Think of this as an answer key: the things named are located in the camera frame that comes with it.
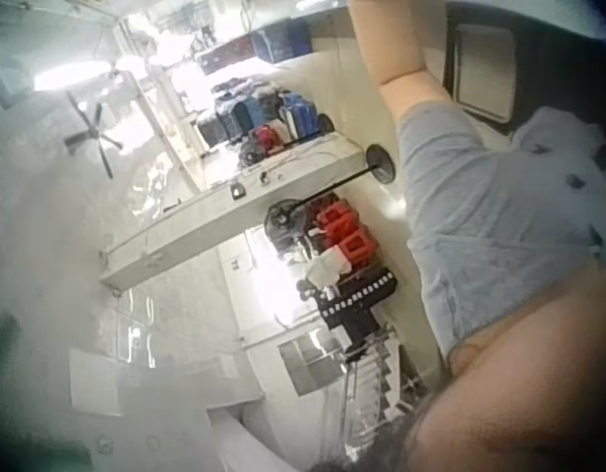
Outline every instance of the red box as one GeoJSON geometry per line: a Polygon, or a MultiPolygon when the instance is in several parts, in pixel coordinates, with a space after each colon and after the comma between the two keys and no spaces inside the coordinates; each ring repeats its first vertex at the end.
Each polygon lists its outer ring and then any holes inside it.
{"type": "Polygon", "coordinates": [[[367,265],[377,249],[378,243],[364,226],[351,233],[338,244],[352,266],[367,265]]]}
{"type": "Polygon", "coordinates": [[[316,221],[321,229],[325,229],[328,224],[340,219],[350,211],[355,212],[345,199],[338,200],[335,204],[330,205],[321,211],[316,217],[316,221]]]}
{"type": "Polygon", "coordinates": [[[344,238],[358,229],[358,215],[355,211],[350,210],[339,219],[332,221],[325,226],[325,246],[338,244],[344,238]]]}

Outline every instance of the skin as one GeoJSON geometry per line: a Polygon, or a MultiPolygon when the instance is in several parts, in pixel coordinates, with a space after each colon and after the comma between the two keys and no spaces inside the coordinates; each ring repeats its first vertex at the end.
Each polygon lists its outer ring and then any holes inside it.
{"type": "MultiPolygon", "coordinates": [[[[354,0],[349,11],[397,123],[426,101],[455,106],[425,69],[408,0],[354,0]]],[[[416,470],[550,470],[553,455],[606,425],[606,271],[590,261],[450,362],[455,382],[415,433],[416,470]]]]}

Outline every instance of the gray t-shirt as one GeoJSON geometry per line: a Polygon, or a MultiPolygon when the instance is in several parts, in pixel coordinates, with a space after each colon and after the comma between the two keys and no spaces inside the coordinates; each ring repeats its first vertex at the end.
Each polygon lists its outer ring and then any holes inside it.
{"type": "Polygon", "coordinates": [[[604,143],[595,133],[542,109],[502,153],[450,104],[424,103],[401,121],[408,248],[444,356],[588,262],[597,240],[585,209],[604,182],[591,159],[604,143]]]}

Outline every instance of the t-shirt sleeve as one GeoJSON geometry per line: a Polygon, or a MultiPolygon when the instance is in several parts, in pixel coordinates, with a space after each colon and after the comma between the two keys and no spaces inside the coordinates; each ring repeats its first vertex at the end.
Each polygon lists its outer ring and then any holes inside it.
{"type": "Polygon", "coordinates": [[[488,172],[488,151],[464,112],[443,102],[411,110],[397,140],[412,233],[439,231],[471,204],[488,172]]]}

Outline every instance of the ceiling fan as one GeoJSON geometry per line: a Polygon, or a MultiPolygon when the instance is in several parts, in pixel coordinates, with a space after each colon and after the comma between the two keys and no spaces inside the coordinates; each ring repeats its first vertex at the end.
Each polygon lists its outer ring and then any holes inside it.
{"type": "Polygon", "coordinates": [[[88,140],[96,140],[97,148],[99,149],[99,155],[102,158],[104,169],[106,169],[106,175],[108,175],[109,179],[112,179],[113,172],[110,168],[110,165],[108,164],[108,160],[106,159],[106,153],[104,152],[104,148],[102,147],[101,140],[105,140],[111,143],[118,149],[122,149],[124,146],[99,131],[99,123],[102,117],[102,104],[98,103],[95,106],[93,120],[91,121],[89,117],[78,107],[76,99],[73,95],[71,95],[70,92],[67,92],[67,98],[69,99],[69,102],[72,104],[78,115],[83,119],[83,121],[87,125],[87,129],[85,131],[76,133],[75,135],[66,138],[64,140],[65,146],[69,150],[69,153],[73,155],[84,142],[88,140]]]}

